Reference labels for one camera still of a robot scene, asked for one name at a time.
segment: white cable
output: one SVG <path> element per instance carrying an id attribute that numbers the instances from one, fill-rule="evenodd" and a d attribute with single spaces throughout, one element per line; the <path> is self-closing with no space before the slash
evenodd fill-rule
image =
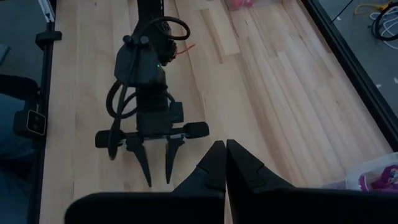
<path id="1" fill-rule="evenodd" d="M 383 22 L 384 31 L 381 33 L 382 36 L 384 36 L 384 34 L 385 34 L 386 32 L 388 32 L 391 36 L 394 36 L 394 35 L 395 35 L 393 32 L 391 32 L 391 29 L 392 29 L 395 25 L 398 24 L 398 21 L 395 22 L 395 23 L 393 23 L 393 24 L 391 24 L 391 25 L 389 25 L 388 23 L 394 22 L 394 21 L 398 20 L 398 10 L 396 10 L 396 9 L 398 9 L 398 6 L 392 7 L 390 10 L 388 10 L 388 11 L 383 15 L 383 17 L 389 16 L 389 15 L 391 15 L 391 14 L 396 14 L 397 16 L 396 16 L 395 18 L 393 18 L 393 19 L 389 19 L 389 20 Z M 377 17 L 378 17 L 380 14 L 381 14 L 380 12 L 374 12 L 374 13 L 370 14 L 370 18 L 371 18 L 372 20 L 375 21 L 375 20 L 377 19 Z M 398 47 L 393 46 L 393 45 L 390 44 L 388 41 L 384 41 L 384 43 L 385 43 L 387 46 L 389 46 L 390 48 L 395 49 L 395 50 L 398 50 Z"/>

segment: wooden tabletop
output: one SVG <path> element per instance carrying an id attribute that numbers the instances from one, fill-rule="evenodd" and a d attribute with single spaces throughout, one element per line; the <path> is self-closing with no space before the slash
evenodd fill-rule
<path id="1" fill-rule="evenodd" d="M 105 99 L 122 37 L 137 23 L 136 1 L 58 0 L 63 39 L 53 50 L 41 223 L 63 223 L 72 202 L 95 192 L 172 191 L 215 140 L 235 139 L 281 177 L 310 187 L 392 152 L 297 1 L 229 12 L 220 0 L 166 0 L 165 13 L 191 27 L 178 49 L 196 44 L 165 67 L 169 91 L 186 122 L 206 121 L 210 136 L 179 150 L 170 185 L 165 141 L 147 142 L 152 188 L 134 154 L 121 149 L 110 161 L 95 148 L 96 132 L 113 121 Z M 123 130 L 135 127 L 135 118 L 123 121 Z"/>

